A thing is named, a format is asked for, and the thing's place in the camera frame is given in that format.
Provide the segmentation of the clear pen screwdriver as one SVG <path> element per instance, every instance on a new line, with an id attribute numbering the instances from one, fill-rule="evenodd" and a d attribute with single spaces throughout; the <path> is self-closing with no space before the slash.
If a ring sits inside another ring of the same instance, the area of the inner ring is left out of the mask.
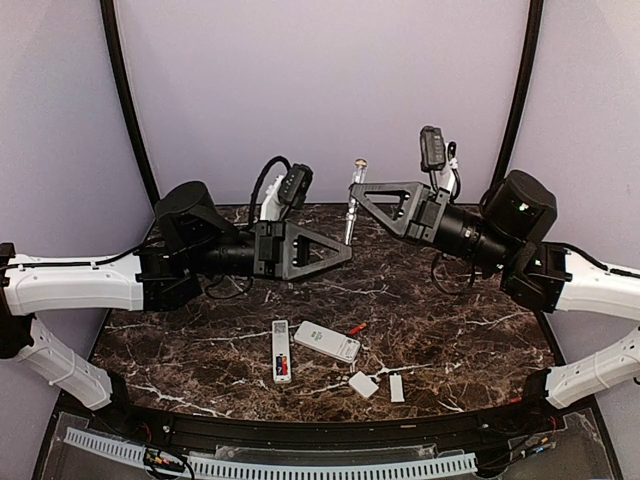
<path id="1" fill-rule="evenodd" d="M 366 178 L 368 168 L 368 162 L 364 158 L 358 158 L 354 163 L 354 172 L 352 175 L 352 184 L 362 184 Z M 349 195 L 348 201 L 348 209 L 346 212 L 346 225 L 344 231 L 344 244 L 350 246 L 353 239 L 356 219 L 357 219 L 357 210 L 358 210 L 358 201 L 353 198 L 352 195 Z"/>

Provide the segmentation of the red yellow battery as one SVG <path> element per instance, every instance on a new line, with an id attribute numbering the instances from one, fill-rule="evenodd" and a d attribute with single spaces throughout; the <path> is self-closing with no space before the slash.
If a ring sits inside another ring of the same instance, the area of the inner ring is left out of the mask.
<path id="1" fill-rule="evenodd" d="M 368 325 L 367 325 L 367 323 L 361 323 L 361 324 L 359 324 L 358 326 L 356 326 L 356 327 L 352 328 L 352 329 L 349 331 L 349 335 L 356 335 L 356 334 L 358 334 L 359 332 L 361 332 L 362 330 L 364 330 L 365 328 L 367 328 L 367 326 L 368 326 Z"/>

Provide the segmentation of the white remote green buttons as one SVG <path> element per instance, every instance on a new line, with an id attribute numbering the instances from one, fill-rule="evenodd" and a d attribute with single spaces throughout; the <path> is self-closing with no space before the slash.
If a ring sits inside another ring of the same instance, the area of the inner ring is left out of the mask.
<path id="1" fill-rule="evenodd" d="M 361 347 L 358 340 L 310 321 L 301 323 L 294 334 L 294 341 L 345 363 L 352 363 Z"/>

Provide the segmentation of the narrow white battery cover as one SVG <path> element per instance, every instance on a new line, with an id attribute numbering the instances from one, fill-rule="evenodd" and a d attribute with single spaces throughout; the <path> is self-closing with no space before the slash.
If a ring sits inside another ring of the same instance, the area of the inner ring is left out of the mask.
<path id="1" fill-rule="evenodd" d="M 403 379 L 400 374 L 389 376 L 390 400 L 392 403 L 403 403 L 405 401 Z"/>

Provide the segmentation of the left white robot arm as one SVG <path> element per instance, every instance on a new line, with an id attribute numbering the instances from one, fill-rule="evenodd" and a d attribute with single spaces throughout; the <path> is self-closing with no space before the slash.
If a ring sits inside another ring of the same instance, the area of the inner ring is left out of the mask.
<path id="1" fill-rule="evenodd" d="M 215 275 L 291 282 L 349 261 L 351 247 L 287 220 L 243 231 L 218 213 L 201 181 L 175 187 L 155 206 L 158 237 L 111 257 L 44 258 L 1 246 L 1 357 L 101 411 L 120 436 L 141 427 L 125 382 L 90 364 L 49 332 L 37 313 L 70 309 L 167 312 L 203 294 Z"/>

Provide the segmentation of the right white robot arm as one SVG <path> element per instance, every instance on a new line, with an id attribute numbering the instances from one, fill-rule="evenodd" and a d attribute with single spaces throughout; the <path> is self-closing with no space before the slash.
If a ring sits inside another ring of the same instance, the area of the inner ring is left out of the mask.
<path id="1" fill-rule="evenodd" d="M 451 203 L 447 190 L 418 182 L 352 184 L 350 196 L 394 237 L 500 275 L 501 290 L 528 310 L 639 318 L 638 270 L 546 241 L 556 198 L 524 171 L 491 188 L 477 214 Z"/>

